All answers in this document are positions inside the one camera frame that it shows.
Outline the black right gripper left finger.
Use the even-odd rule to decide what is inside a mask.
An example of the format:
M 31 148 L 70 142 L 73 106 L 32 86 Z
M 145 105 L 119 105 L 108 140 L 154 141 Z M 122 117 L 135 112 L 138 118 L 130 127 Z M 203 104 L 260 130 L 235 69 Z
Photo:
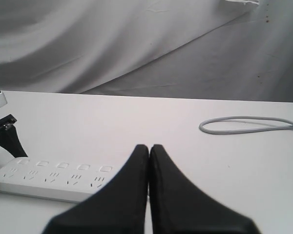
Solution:
M 148 147 L 136 145 L 121 170 L 96 194 L 53 217 L 45 234 L 142 234 L 148 187 Z

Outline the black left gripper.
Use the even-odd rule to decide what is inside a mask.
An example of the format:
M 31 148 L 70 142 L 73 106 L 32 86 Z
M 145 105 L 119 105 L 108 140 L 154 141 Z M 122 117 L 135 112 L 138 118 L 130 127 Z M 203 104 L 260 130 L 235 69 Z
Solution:
M 13 157 L 27 157 L 23 149 L 16 128 L 13 126 L 17 119 L 9 114 L 0 119 L 0 147 L 8 151 Z

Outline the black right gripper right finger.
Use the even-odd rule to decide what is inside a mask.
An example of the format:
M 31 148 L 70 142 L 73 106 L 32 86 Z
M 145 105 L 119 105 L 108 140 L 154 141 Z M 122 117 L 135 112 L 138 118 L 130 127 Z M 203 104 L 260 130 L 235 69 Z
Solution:
M 151 148 L 149 196 L 155 234 L 258 234 L 248 217 L 197 188 L 162 145 Z

